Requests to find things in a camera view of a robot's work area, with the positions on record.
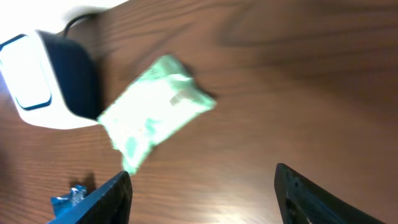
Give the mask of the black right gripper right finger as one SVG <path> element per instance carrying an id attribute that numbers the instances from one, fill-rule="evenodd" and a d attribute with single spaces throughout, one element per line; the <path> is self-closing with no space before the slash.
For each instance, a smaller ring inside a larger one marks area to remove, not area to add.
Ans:
<path id="1" fill-rule="evenodd" d="M 274 189 L 284 224 L 381 224 L 291 167 L 278 163 Z"/>

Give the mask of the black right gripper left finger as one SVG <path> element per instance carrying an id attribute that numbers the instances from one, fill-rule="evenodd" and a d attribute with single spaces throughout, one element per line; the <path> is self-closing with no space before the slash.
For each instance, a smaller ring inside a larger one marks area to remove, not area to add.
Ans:
<path id="1" fill-rule="evenodd" d="M 71 210 L 50 224 L 127 224 L 132 204 L 132 184 L 128 172 L 121 171 L 101 187 L 86 194 Z"/>

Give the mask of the blue snack bar wrapper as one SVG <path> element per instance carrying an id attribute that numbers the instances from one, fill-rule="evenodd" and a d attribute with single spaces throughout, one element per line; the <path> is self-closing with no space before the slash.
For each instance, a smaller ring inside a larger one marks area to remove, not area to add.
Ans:
<path id="1" fill-rule="evenodd" d="M 80 203 L 86 197 L 87 190 L 85 186 L 75 185 L 70 189 L 66 195 L 52 197 L 50 202 L 52 204 L 53 212 L 56 217 L 67 213 L 75 205 Z"/>

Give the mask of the teal packet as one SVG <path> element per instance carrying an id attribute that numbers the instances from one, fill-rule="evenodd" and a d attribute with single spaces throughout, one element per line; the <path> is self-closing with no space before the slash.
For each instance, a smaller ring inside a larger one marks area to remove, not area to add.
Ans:
<path id="1" fill-rule="evenodd" d="M 98 122 L 123 155 L 123 169 L 134 175 L 154 147 L 215 106 L 181 61 L 163 55 L 98 116 Z"/>

